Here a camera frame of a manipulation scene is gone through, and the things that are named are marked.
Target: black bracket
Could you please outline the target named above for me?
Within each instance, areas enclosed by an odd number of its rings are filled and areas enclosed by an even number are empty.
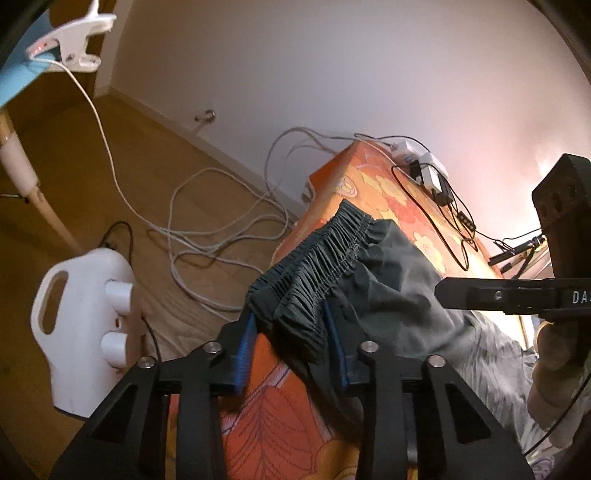
[[[537,314],[559,322],[591,316],[591,278],[441,280],[435,296],[444,308]]]

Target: black cable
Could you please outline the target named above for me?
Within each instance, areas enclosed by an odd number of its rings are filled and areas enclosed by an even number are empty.
[[[115,230],[119,225],[125,226],[129,232],[129,251],[127,254],[127,261],[132,266],[132,260],[133,260],[133,254],[134,254],[134,231],[131,229],[131,225],[128,222],[125,222],[124,220],[119,220],[119,221],[115,222],[113,225],[111,225],[109,227],[109,229],[103,235],[103,238],[100,240],[99,248],[104,247],[106,245],[109,236],[111,235],[113,230]]]
[[[527,258],[525,259],[525,261],[521,264],[519,271],[511,277],[511,280],[519,280],[519,277],[523,275],[523,272],[525,271],[527,266],[530,264],[531,259],[534,258],[534,254],[535,254],[535,248],[532,248],[530,250],[530,253],[527,255]]]
[[[107,229],[105,234],[103,235],[103,238],[100,240],[99,248],[107,245],[107,240],[109,239],[109,236],[120,225],[126,227],[129,232],[129,251],[128,251],[128,255],[127,255],[127,261],[129,262],[129,265],[132,266],[131,262],[133,260],[133,254],[134,254],[134,231],[128,222],[125,222],[124,220],[119,220],[119,221],[115,222],[113,225],[111,225]],[[156,350],[156,357],[158,358],[158,362],[161,362],[162,355],[160,354],[160,346],[158,345],[158,340],[156,339],[156,334],[154,333],[154,329],[148,323],[148,321],[145,319],[143,313],[141,313],[140,316],[141,316],[142,322],[144,322],[144,324],[146,325],[146,328],[148,329],[148,333],[152,337],[152,342],[154,343],[154,348]]]
[[[146,328],[148,329],[148,333],[152,337],[152,343],[154,344],[154,348],[156,349],[156,358],[158,359],[158,362],[161,362],[162,361],[162,355],[160,354],[160,346],[158,345],[158,340],[156,340],[156,334],[154,333],[154,329],[148,323],[148,320],[145,319],[143,313],[141,314],[141,317],[142,317],[142,321],[146,325]]]
[[[520,236],[513,236],[513,237],[507,237],[506,236],[503,239],[503,241],[505,241],[505,240],[519,240],[520,238],[525,237],[527,235],[530,235],[531,233],[537,232],[538,230],[542,230],[542,229],[541,228],[535,228],[531,232],[524,233],[523,235],[520,235]]]
[[[556,420],[554,422],[554,424],[545,433],[545,435],[540,440],[538,440],[532,448],[530,448],[527,452],[525,452],[523,454],[524,456],[528,456],[531,452],[535,451],[536,448],[538,448],[540,445],[542,445],[542,443],[544,443],[544,441],[550,435],[552,435],[552,432],[556,430],[556,428],[558,427],[558,425],[560,425],[560,422],[563,421],[566,418],[566,416],[568,415],[568,413],[570,412],[570,410],[574,407],[574,404],[576,403],[576,401],[579,399],[579,397],[583,393],[583,390],[585,389],[585,387],[589,383],[589,380],[591,380],[591,373],[589,373],[589,375],[587,375],[587,378],[583,382],[583,385],[581,385],[581,387],[579,388],[578,392],[575,394],[575,396],[573,397],[573,399],[570,401],[569,406],[566,407],[566,410],[562,413],[562,415],[560,417],[558,417],[558,420]]]
[[[449,246],[449,244],[447,243],[447,240],[445,240],[443,234],[439,231],[439,228],[437,227],[437,225],[435,224],[435,222],[433,221],[433,219],[431,218],[431,216],[427,213],[427,211],[423,208],[423,206],[418,202],[418,200],[410,195],[410,193],[408,192],[408,190],[406,188],[404,188],[404,185],[402,185],[402,182],[400,181],[400,179],[398,178],[398,176],[394,173],[394,169],[395,168],[401,168],[398,165],[392,165],[391,170],[392,170],[392,176],[394,176],[394,178],[396,179],[396,181],[398,182],[398,185],[400,185],[400,188],[402,188],[402,191],[406,194],[407,197],[409,197],[414,204],[422,211],[423,215],[427,218],[427,220],[429,220],[429,223],[431,223],[431,226],[433,227],[433,229],[435,230],[435,232],[437,233],[437,235],[439,236],[440,240],[442,241],[443,245],[447,248],[447,251],[449,252],[449,254],[453,257],[453,259],[456,261],[456,263],[459,265],[459,267],[464,271],[467,272],[469,269],[469,260],[466,256],[465,260],[466,260],[466,265],[463,265],[458,257],[456,256],[456,254],[453,252],[452,248]]]
[[[408,135],[387,135],[386,137],[375,138],[375,140],[386,140],[387,138],[406,138],[407,140],[412,140],[413,142],[416,142],[419,145],[421,145],[425,150],[427,150],[427,152],[431,153],[431,150],[429,150],[423,142],[417,140],[414,137],[409,137]]]

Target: white wall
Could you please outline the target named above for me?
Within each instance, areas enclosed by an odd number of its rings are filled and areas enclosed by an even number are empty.
[[[113,85],[250,181],[295,125],[413,135],[490,235],[535,228],[532,188],[561,153],[591,156],[591,86],[527,0],[142,0]],[[290,157],[287,196],[327,159]]]
[[[117,15],[117,20],[113,30],[107,33],[103,40],[103,47],[100,51],[100,67],[96,72],[95,97],[104,95],[109,91],[119,41],[133,3],[134,0],[117,0],[115,4],[113,13]]]

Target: baseboard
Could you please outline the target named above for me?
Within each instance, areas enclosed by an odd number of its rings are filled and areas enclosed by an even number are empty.
[[[129,106],[133,107],[138,112],[143,113],[148,118],[151,118],[155,122],[158,122],[164,128],[177,134],[179,137],[184,138],[191,145],[206,153],[213,159],[217,160],[228,170],[230,170],[231,172],[235,173],[240,178],[245,180],[255,189],[255,191],[257,190],[259,192],[263,192],[265,190],[265,180],[262,175],[253,172],[235,158],[232,158],[229,155],[227,155],[218,147],[214,147],[211,143],[205,141],[195,132],[189,130],[186,127],[183,127],[182,125],[175,123],[174,121],[168,119],[167,117],[157,112],[153,108],[149,107],[148,105],[136,100],[133,97],[130,97],[126,93],[123,93],[114,87],[111,87],[108,93],[114,96],[115,98],[127,103]],[[281,189],[277,190],[275,194],[277,195],[277,198],[281,202],[283,202],[283,205],[285,205],[285,208],[289,212],[290,217],[292,219],[298,219],[304,213],[306,209],[304,205],[300,202],[296,202],[290,196],[287,196],[283,191],[281,191]]]
[[[107,95],[110,91],[111,91],[110,85],[102,85],[102,86],[95,87],[95,94],[93,95],[92,98],[102,97],[104,95]]]

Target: tangled white cable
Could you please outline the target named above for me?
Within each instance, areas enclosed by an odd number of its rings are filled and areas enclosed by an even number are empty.
[[[277,188],[281,184],[281,179],[277,182],[277,185],[275,185],[274,187],[271,187],[271,185],[269,183],[269,179],[268,179],[268,164],[271,159],[272,149],[277,144],[277,142],[275,142],[273,144],[273,147],[269,150],[269,154],[267,155],[267,160],[265,162],[265,187],[267,190],[266,192],[264,192],[263,194],[255,193],[244,181],[242,181],[241,179],[237,178],[233,174],[228,173],[227,171],[222,170],[220,168],[214,168],[214,167],[203,168],[202,170],[191,175],[189,178],[187,178],[185,181],[183,181],[181,183],[181,185],[179,185],[175,189],[175,191],[173,192],[173,194],[170,198],[170,206],[169,206],[169,210],[168,210],[168,222],[167,222],[166,228],[156,225],[153,222],[151,222],[150,220],[148,220],[145,217],[143,217],[142,215],[140,215],[131,206],[131,204],[129,203],[129,201],[125,197],[123,191],[121,190],[121,187],[119,186],[119,181],[117,179],[117,173],[115,171],[115,163],[113,162],[113,155],[111,154],[111,149],[109,148],[109,143],[106,139],[105,130],[103,129],[102,122],[100,121],[99,113],[96,110],[96,107],[95,107],[94,103],[92,102],[92,100],[90,99],[89,95],[86,93],[86,91],[84,90],[82,85],[80,85],[80,83],[78,82],[78,80],[76,79],[74,74],[63,63],[61,63],[59,61],[50,60],[50,59],[41,59],[41,58],[35,58],[35,57],[32,58],[32,60],[56,65],[59,68],[63,69],[70,76],[70,78],[72,79],[74,84],[78,87],[78,89],[82,92],[82,95],[84,96],[86,101],[89,103],[90,107],[92,108],[92,112],[94,113],[95,118],[96,118],[96,122],[99,126],[100,134],[101,134],[103,142],[105,144],[106,152],[109,156],[109,162],[111,163],[111,172],[113,174],[113,180],[115,182],[115,187],[117,188],[119,195],[121,195],[121,198],[123,199],[123,201],[125,202],[127,207],[131,210],[131,212],[133,212],[135,214],[135,216],[137,216],[139,219],[141,219],[143,222],[145,222],[151,229],[161,233],[162,235],[164,235],[167,238],[168,257],[170,259],[170,273],[171,273],[175,283],[190,298],[197,301],[208,312],[213,313],[214,315],[220,317],[221,319],[223,319],[227,322],[233,321],[233,319],[227,317],[226,315],[224,315],[221,312],[226,312],[226,313],[241,312],[243,309],[243,305],[228,305],[228,304],[216,301],[216,300],[208,299],[207,297],[193,291],[192,289],[190,289],[187,286],[187,284],[183,280],[183,278],[176,266],[176,262],[178,261],[178,259],[180,259],[181,257],[186,256],[186,255],[198,255],[198,256],[213,258],[216,261],[223,262],[226,264],[239,265],[241,267],[250,268],[252,270],[259,272],[260,274],[263,273],[263,271],[259,267],[257,267],[256,265],[248,264],[248,263],[242,262],[240,260],[232,260],[229,258],[220,257],[219,254],[222,251],[222,249],[224,249],[228,245],[238,242],[240,240],[244,240],[244,239],[278,240],[285,234],[285,232],[289,228],[290,218],[289,218],[287,209],[285,208],[283,203],[275,197],[275,191],[277,190]],[[218,229],[215,229],[212,231],[206,231],[206,232],[173,230],[174,203],[175,203],[175,200],[176,200],[178,194],[189,183],[191,183],[193,180],[195,180],[198,176],[201,176],[202,174],[207,173],[207,172],[215,172],[215,173],[222,174],[222,175],[232,178],[234,181],[238,182],[240,185],[242,185],[244,188],[246,188],[256,198],[256,201],[252,204],[252,206],[245,213],[240,215],[240,217],[236,218],[235,220],[231,221],[230,223],[228,223]],[[256,208],[256,206],[262,202],[267,202],[270,205],[272,205],[273,207],[277,208],[278,210],[280,210],[281,214],[280,215],[275,215],[275,214],[259,215],[259,216],[255,217],[253,220],[251,220],[246,226],[240,228],[236,233],[229,235],[228,237],[224,238],[223,240],[221,240],[213,245],[199,245],[191,239],[191,238],[200,237],[200,236],[201,237],[211,236],[216,233],[220,233],[220,232],[227,230],[227,228],[229,228],[233,225],[236,225],[242,219],[246,218]],[[262,222],[264,220],[273,220],[273,221],[281,223],[282,224],[281,230],[278,233],[276,233],[275,235],[270,235],[270,236],[252,235],[252,234],[248,233],[248,230],[251,227],[253,227],[253,225],[255,225],[256,223]],[[182,244],[184,247],[186,247],[186,249],[184,249],[180,252],[173,252],[173,241],[178,242],[179,244]]]

